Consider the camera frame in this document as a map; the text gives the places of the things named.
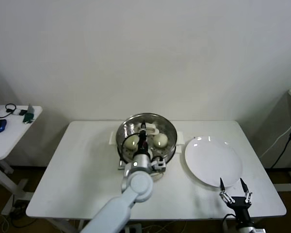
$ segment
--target white wall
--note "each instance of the white wall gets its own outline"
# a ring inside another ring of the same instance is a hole
[[[15,165],[46,165],[72,120],[149,111],[238,120],[262,150],[289,88],[291,0],[0,0],[0,102],[44,108]]]

